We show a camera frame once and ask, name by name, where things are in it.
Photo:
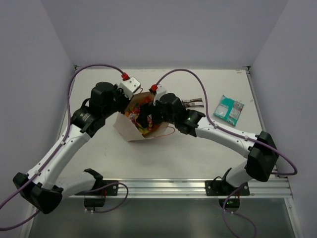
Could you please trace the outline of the teal snack packet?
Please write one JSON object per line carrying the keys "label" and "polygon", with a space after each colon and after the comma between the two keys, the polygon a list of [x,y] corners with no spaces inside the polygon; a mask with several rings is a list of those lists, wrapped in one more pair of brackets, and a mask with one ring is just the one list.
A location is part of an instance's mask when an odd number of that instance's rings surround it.
{"label": "teal snack packet", "polygon": [[222,95],[213,115],[236,126],[244,104]]}

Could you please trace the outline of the colourful candy packet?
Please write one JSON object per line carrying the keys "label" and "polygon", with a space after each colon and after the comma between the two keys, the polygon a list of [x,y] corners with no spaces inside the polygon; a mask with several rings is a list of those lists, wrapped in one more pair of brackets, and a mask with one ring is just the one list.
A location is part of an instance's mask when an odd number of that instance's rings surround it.
{"label": "colourful candy packet", "polygon": [[126,117],[130,119],[130,121],[135,125],[135,127],[142,135],[146,135],[154,130],[153,120],[151,116],[146,117],[146,122],[148,123],[147,126],[142,126],[140,123],[137,122],[141,106],[151,101],[152,100],[150,99],[150,97],[146,96],[137,101],[136,103],[134,103],[132,106],[130,106],[127,112],[125,112],[124,114]]}

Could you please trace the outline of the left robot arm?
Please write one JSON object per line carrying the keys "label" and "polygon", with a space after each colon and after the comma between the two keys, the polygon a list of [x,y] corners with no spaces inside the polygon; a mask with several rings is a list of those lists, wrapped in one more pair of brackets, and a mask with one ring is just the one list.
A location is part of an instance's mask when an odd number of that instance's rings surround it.
{"label": "left robot arm", "polygon": [[45,157],[28,173],[15,175],[13,183],[20,195],[43,214],[49,214],[63,199],[72,195],[96,195],[105,191],[103,176],[93,169],[85,169],[71,180],[63,180],[59,175],[76,152],[105,125],[108,117],[125,111],[140,86],[134,78],[118,85],[97,83]]}

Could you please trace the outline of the brown chocolate bar wrapper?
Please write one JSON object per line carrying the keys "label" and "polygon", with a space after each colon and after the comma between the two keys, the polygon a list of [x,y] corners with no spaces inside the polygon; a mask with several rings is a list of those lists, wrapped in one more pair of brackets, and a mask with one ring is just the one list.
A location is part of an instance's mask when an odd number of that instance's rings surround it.
{"label": "brown chocolate bar wrapper", "polygon": [[191,107],[203,108],[204,107],[204,102],[202,98],[182,100],[182,103],[186,108],[191,108]]}

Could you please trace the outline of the white paper bag orange handles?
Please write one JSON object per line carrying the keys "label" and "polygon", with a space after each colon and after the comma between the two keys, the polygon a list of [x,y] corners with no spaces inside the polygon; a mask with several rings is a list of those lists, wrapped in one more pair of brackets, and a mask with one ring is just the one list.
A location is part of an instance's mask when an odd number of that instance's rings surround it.
{"label": "white paper bag orange handles", "polygon": [[[137,93],[132,98],[132,101],[129,103],[125,112],[127,112],[130,106],[132,106],[134,103],[136,103],[137,101],[146,96],[149,96],[151,100],[154,99],[154,95],[152,95],[150,92]],[[170,124],[166,122],[162,122],[158,125],[153,125],[154,130],[152,132],[146,135],[142,135],[128,117],[126,117],[124,114],[118,114],[113,126],[117,130],[117,132],[122,136],[122,138],[127,142],[160,138],[170,136],[175,133],[175,128],[170,126]]]}

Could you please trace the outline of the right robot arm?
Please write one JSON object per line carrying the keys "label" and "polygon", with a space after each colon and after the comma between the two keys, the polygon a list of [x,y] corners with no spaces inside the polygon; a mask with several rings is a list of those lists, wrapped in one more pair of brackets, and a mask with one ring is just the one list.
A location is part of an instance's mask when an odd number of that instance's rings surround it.
{"label": "right robot arm", "polygon": [[186,108],[173,93],[141,105],[137,123],[146,127],[148,118],[152,119],[153,124],[166,122],[183,134],[221,144],[246,159],[240,165],[229,168],[221,180],[211,182],[210,187],[217,195],[233,194],[239,186],[246,185],[252,179],[268,181],[278,159],[269,133],[262,131],[252,134],[233,128],[221,129],[215,122],[208,121],[204,113]]}

